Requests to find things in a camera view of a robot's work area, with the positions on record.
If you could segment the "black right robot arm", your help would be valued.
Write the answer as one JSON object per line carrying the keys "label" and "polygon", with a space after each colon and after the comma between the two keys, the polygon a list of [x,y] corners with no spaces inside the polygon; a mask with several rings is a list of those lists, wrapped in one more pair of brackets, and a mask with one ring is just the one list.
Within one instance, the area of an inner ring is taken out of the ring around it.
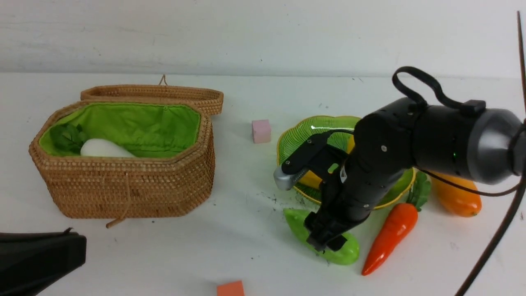
{"label": "black right robot arm", "polygon": [[483,101],[458,108],[417,107],[399,99],[358,121],[355,146],[323,189],[321,208],[305,221],[317,251],[339,250],[344,232],[363,223],[405,170],[497,184],[525,176],[525,126],[507,109]]}

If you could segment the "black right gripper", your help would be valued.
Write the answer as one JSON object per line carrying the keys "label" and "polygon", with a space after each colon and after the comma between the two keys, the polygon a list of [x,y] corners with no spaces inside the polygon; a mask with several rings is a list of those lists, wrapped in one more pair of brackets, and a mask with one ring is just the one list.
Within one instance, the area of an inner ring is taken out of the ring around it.
{"label": "black right gripper", "polygon": [[314,231],[306,239],[316,251],[339,251],[347,242],[341,234],[366,221],[413,165],[410,137],[417,116],[415,103],[403,98],[358,121],[354,149],[324,185]]}

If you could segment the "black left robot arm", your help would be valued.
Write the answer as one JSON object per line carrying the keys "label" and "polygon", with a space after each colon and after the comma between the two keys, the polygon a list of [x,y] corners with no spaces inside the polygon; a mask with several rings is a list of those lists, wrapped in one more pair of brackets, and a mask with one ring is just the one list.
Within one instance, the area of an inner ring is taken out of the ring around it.
{"label": "black left robot arm", "polygon": [[86,262],[87,238],[61,232],[0,235],[0,294],[35,296]]}

